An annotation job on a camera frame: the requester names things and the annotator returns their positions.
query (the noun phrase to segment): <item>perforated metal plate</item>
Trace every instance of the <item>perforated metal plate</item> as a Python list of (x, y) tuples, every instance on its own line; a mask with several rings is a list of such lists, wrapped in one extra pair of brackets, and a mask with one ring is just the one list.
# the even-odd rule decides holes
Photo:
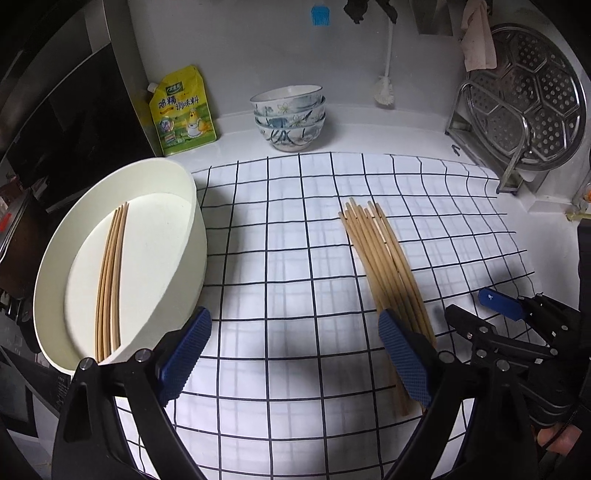
[[(473, 70), (468, 78), (520, 112), (529, 124), (524, 170), (551, 170), (578, 149), (585, 127), (583, 89), (564, 54), (541, 33), (521, 25), (493, 27), (497, 68)], [(470, 87), (472, 124), (487, 149), (508, 164), (522, 126), (508, 108)]]

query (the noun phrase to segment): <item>bundle of chopsticks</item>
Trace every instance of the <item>bundle of chopsticks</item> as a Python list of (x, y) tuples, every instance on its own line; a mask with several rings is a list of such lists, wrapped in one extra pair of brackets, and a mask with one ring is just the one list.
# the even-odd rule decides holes
[[(377, 203), (362, 208), (353, 199), (339, 217), (365, 269), (376, 309), (392, 309), (413, 332), (436, 345), (433, 328), (417, 282), (384, 211)], [(401, 411), (409, 412), (410, 398), (395, 370), (392, 371)]]
[(103, 263), (96, 297), (95, 313), (95, 358), (102, 362), (121, 345), (119, 332), (119, 280), (123, 234), (129, 203), (117, 207), (105, 243)]

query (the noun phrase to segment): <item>seasoning pouch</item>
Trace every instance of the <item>seasoning pouch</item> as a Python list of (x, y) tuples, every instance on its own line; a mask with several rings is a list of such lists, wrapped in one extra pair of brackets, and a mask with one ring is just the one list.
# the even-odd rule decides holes
[(203, 78), (193, 65), (164, 77), (150, 101), (150, 111), (166, 156), (217, 138)]

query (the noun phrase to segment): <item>floral pattern bowl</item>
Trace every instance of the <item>floral pattern bowl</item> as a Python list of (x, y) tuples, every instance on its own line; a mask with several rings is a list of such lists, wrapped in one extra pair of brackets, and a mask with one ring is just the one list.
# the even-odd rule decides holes
[(255, 113), (255, 120), (257, 124), (263, 125), (264, 127), (272, 128), (293, 128), (293, 127), (309, 127), (317, 123), (322, 117), (324, 117), (324, 102), (325, 98), (322, 97), (320, 103), (300, 113), (292, 113), (284, 116), (264, 116), (257, 115)]
[(301, 113), (322, 101), (320, 85), (290, 85), (259, 93), (251, 98), (255, 115), (284, 116)]
[(282, 152), (299, 152), (307, 148), (310, 143), (318, 138), (320, 130), (324, 126), (324, 117), (309, 127), (274, 128), (266, 127), (257, 122), (257, 128), (261, 135), (273, 147)]

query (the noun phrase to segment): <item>white tablecloth with black grid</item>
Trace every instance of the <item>white tablecloth with black grid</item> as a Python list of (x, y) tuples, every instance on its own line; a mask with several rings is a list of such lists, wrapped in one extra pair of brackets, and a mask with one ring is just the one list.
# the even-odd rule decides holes
[[(200, 304), (212, 336), (167, 412), (211, 480), (380, 479), (421, 410), (393, 410), (389, 359), (363, 266), (338, 218), (378, 202), (406, 253), (439, 349), (462, 361), (452, 303), (513, 338), (523, 322), (478, 303), (482, 287), (534, 293), (533, 270), (495, 208), (498, 180), (478, 166), (397, 155), (300, 154), (194, 172), (207, 230)], [(119, 399), (138, 467), (156, 476)], [(451, 467), (469, 419), (458, 413), (437, 473)]]

